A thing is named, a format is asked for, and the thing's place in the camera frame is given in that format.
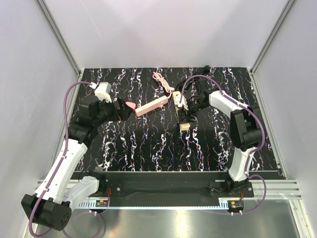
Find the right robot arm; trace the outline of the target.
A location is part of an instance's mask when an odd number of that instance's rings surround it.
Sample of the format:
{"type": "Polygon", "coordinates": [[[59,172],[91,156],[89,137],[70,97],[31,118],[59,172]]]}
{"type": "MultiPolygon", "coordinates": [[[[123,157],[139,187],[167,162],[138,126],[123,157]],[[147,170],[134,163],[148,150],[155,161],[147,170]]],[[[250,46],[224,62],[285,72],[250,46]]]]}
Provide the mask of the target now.
{"type": "Polygon", "coordinates": [[[251,179],[249,167],[253,155],[265,141],[261,111],[229,96],[212,78],[198,74],[189,77],[181,91],[171,89],[165,79],[162,84],[173,98],[176,117],[181,131],[189,131],[197,113],[209,106],[229,117],[229,136],[234,145],[234,156],[224,182],[209,185],[217,196],[237,196],[246,193],[251,179]]]}

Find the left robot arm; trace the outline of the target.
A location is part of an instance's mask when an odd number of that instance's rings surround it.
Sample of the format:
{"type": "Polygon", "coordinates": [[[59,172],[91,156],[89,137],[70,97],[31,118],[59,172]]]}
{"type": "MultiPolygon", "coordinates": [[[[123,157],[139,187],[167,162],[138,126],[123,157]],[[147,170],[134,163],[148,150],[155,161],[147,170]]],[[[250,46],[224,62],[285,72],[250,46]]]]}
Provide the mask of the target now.
{"type": "Polygon", "coordinates": [[[77,119],[66,131],[62,149],[42,184],[32,195],[24,195],[21,205],[29,218],[29,229],[38,224],[62,231],[68,224],[72,211],[88,196],[106,193],[104,175],[91,172],[73,188],[66,187],[77,164],[88,151],[98,134],[98,128],[106,122],[126,121],[135,111],[136,104],[121,97],[114,102],[86,96],[79,102],[77,119]]]}

